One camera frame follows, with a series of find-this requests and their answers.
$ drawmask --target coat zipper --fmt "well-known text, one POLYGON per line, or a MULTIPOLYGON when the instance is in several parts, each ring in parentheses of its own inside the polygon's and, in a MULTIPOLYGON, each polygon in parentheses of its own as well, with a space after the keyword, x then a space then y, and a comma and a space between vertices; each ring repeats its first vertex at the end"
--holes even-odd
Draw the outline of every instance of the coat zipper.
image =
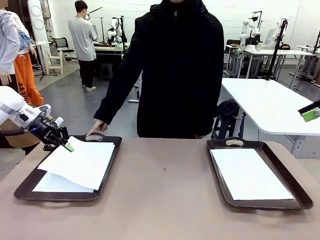
POLYGON ((178 16, 178 10, 174 10, 174 25, 177 25, 177 16, 178 16))

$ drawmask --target tray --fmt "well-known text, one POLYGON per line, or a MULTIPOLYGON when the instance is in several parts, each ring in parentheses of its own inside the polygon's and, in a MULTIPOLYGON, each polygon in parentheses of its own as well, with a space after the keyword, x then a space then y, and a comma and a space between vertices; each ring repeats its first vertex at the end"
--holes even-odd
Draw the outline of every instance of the tray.
POLYGON ((314 206, 314 203, 308 194, 304 191, 297 180, 291 175, 288 169, 282 164, 279 158, 272 152, 266 143, 261 141, 246 141, 238 137, 230 137, 224 140, 208 140, 206 144, 209 151, 213 149, 232 148, 255 149, 255 151, 278 177, 286 189, 294 196, 294 199, 234 200, 224 180, 224 177, 220 173, 215 158, 209 152, 223 196, 227 203, 229 203, 231 206, 236 208, 260 210, 306 210, 311 209, 314 206))
POLYGON ((33 189, 47 173, 47 171, 38 169, 38 166, 51 154, 50 153, 36 166, 36 168, 15 190, 14 197, 16 199, 42 202, 91 202, 100 197, 109 172, 111 170, 112 164, 115 161, 115 157, 122 142, 122 138, 117 136, 104 136, 100 133, 94 133, 94 135, 89 136, 87 138, 88 141, 86 140, 86 135, 74 135, 73 137, 84 142, 114 143, 115 145, 99 190, 94 190, 93 192, 34 192, 33 189))

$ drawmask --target shoe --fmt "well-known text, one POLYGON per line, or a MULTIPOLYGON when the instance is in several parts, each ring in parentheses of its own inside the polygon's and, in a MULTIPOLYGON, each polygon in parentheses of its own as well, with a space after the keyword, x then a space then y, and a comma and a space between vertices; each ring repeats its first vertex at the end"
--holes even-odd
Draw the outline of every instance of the shoe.
POLYGON ((97 90, 97 88, 95 87, 95 86, 93 86, 93 87, 86 87, 86 91, 89 93, 89 92, 93 92, 93 91, 95 91, 95 90, 97 90))

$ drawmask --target sheet of paper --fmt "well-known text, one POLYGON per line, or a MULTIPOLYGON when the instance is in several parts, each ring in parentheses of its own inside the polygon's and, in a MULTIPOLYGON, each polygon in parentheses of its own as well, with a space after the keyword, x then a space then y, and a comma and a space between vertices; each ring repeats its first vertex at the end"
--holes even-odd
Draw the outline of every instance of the sheet of paper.
POLYGON ((62 176, 47 172, 35 186, 32 192, 93 193, 94 190, 77 185, 62 176))
POLYGON ((294 199, 254 149, 212 149, 234 200, 294 199))
POLYGON ((59 175, 88 189, 98 190, 115 145, 110 142, 83 142, 70 137, 73 152, 59 146, 38 169, 59 175))

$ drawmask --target person in black coat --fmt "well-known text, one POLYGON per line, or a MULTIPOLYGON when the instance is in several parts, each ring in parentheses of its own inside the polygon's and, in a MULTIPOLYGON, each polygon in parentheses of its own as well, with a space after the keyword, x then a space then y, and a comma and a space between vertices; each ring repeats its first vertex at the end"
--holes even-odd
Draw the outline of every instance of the person in black coat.
POLYGON ((104 132, 142 74, 141 138, 195 139, 212 131, 224 66, 224 31, 201 0, 163 0, 135 20, 124 55, 94 118, 104 132))

